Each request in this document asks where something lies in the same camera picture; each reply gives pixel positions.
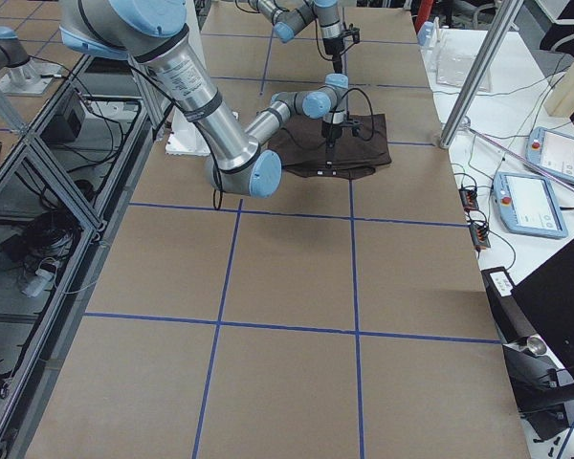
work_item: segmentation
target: white desk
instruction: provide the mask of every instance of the white desk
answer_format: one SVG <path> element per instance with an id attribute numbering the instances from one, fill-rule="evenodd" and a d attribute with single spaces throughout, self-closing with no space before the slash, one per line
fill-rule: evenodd
<path id="1" fill-rule="evenodd" d="M 458 48 L 465 55 L 474 55 L 477 52 L 485 34 L 483 31 L 456 30 L 444 30 L 442 33 L 445 34 L 445 37 L 442 39 L 444 47 Z M 431 66 L 428 65 L 430 87 L 434 91 L 434 102 L 438 116 L 440 120 L 444 122 L 449 116 L 457 96 L 441 94 L 437 91 L 457 93 L 458 89 L 437 84 L 436 73 L 430 71 L 430 67 Z M 539 82 L 531 88 L 517 91 L 511 95 L 489 97 L 482 96 L 486 93 L 478 93 L 468 112 L 468 117 L 472 121 L 472 128 L 479 132 L 499 137 L 515 135 L 528 136 L 534 127 L 534 119 L 538 112 L 538 107 L 544 100 L 544 96 L 540 98 L 540 95 L 549 91 L 549 85 L 545 80 L 541 81 L 543 74 L 518 33 L 508 33 L 491 66 L 490 75 L 492 87 L 491 93 L 489 94 L 508 93 L 515 89 L 536 83 L 537 81 Z M 574 126 L 569 123 L 568 119 L 549 117 L 543 107 L 538 114 L 536 125 L 545 127 L 562 126 L 558 130 L 574 136 Z M 471 134 L 458 134 L 450 148 L 451 159 L 454 164 L 460 164 L 465 168 L 466 173 L 475 177 L 479 186 L 489 186 L 491 184 L 490 179 L 468 165 L 473 145 L 473 137 Z M 516 137 L 513 139 L 499 140 L 498 142 L 504 146 L 510 145 L 513 151 L 524 154 L 527 138 Z M 531 171 L 525 169 L 523 164 L 514 159 L 507 158 L 506 161 L 500 165 L 501 156 L 502 155 L 491 145 L 481 139 L 477 139 L 474 145 L 474 155 L 471 164 L 481 172 L 492 177 L 498 166 L 500 171 L 531 173 Z M 462 171 L 459 165 L 454 165 L 453 168 L 455 172 Z M 461 177 L 456 176 L 456 180 L 460 183 Z M 464 185 L 470 184 L 468 180 L 467 178 L 465 179 Z M 561 206 L 574 207 L 574 194 L 569 193 L 557 185 L 554 185 L 553 188 Z M 478 196 L 481 210 L 489 217 L 491 230 L 506 238 L 515 248 L 517 258 L 514 266 L 510 270 L 510 275 L 517 283 L 574 238 L 574 210 L 565 211 L 563 213 L 563 218 L 569 231 L 568 237 L 553 240 L 522 236 L 506 231 L 498 218 L 495 204 L 491 203 L 488 199 L 489 188 L 480 189 Z M 490 242 L 492 247 L 486 251 L 482 251 L 480 254 L 478 260 L 480 269 L 509 266 L 512 262 L 513 255 L 507 244 L 494 235 L 490 236 Z M 552 441 L 546 442 L 545 444 L 533 444 L 531 443 L 531 439 L 535 436 L 533 429 L 525 422 L 523 423 L 523 428 L 528 438 L 532 457 L 546 457 L 550 447 L 553 446 Z M 557 454 L 557 452 L 558 447 L 555 447 L 555 454 Z M 574 434 L 563 454 L 563 458 L 569 458 L 571 456 L 574 456 Z"/>

